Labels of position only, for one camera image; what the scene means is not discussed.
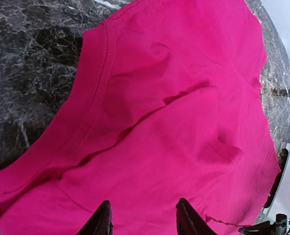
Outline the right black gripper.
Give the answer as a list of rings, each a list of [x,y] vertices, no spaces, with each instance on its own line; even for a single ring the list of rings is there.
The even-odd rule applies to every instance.
[[[265,221],[253,226],[239,228],[238,232],[243,235],[270,235],[272,225],[270,221]]]

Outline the red garment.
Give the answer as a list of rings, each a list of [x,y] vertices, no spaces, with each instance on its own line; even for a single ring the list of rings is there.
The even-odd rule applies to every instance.
[[[68,100],[0,170],[0,233],[74,235],[108,200],[116,235],[176,234],[185,198],[220,235],[279,173],[260,101],[262,27],[243,0],[137,0],[83,35]]]

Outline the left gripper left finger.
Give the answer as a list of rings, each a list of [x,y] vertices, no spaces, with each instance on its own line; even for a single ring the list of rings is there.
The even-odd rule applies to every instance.
[[[112,210],[108,200],[101,203],[77,235],[113,235]]]

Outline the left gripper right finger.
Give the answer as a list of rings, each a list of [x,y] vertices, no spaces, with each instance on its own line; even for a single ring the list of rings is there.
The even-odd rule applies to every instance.
[[[176,205],[176,225],[178,235],[210,234],[208,225],[184,198],[181,198]]]

